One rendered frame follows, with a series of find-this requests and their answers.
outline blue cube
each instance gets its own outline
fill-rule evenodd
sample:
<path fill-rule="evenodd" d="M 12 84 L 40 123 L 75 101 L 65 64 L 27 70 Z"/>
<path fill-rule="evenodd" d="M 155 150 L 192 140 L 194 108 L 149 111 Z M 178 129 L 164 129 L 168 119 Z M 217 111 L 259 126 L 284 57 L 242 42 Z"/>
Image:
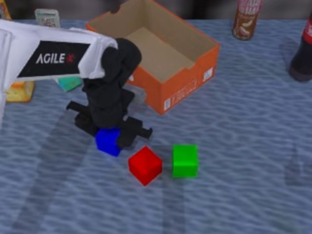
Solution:
<path fill-rule="evenodd" d="M 117 157 L 121 149 L 117 146 L 120 129 L 101 129 L 95 136 L 97 149 L 109 155 Z"/>

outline red x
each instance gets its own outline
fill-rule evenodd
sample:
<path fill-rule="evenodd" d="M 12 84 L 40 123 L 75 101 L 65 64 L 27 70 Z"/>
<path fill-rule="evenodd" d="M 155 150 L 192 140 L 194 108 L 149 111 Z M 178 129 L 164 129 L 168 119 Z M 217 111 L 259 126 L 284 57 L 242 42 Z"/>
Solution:
<path fill-rule="evenodd" d="M 74 61 L 74 55 L 73 54 L 67 55 L 66 61 L 67 62 L 73 62 Z"/>

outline red cube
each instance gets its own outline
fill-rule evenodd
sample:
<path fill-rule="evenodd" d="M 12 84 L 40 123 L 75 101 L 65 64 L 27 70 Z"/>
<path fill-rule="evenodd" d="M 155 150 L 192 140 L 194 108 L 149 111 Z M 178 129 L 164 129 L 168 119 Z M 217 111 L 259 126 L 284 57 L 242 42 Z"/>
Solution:
<path fill-rule="evenodd" d="M 148 185 L 162 172 L 162 160 L 147 146 L 144 146 L 128 160 L 129 171 L 142 183 Z"/>

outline open box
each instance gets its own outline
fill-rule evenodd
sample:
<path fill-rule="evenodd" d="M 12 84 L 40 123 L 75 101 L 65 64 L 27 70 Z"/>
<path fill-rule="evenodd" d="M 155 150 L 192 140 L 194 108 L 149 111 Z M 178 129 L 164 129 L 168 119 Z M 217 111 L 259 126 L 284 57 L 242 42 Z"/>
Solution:
<path fill-rule="evenodd" d="M 220 45 L 153 0 L 128 0 L 86 28 L 137 45 L 142 62 L 128 82 L 145 89 L 146 103 L 159 114 L 215 74 Z"/>

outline dark cola bottle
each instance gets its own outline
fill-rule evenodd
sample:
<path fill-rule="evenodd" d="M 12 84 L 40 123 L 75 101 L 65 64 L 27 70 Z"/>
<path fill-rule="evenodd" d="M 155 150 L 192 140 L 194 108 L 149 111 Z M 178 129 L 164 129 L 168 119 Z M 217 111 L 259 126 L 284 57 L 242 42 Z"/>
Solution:
<path fill-rule="evenodd" d="M 289 74 L 297 81 L 312 79 L 312 11 L 301 37 L 301 43 L 293 57 Z"/>

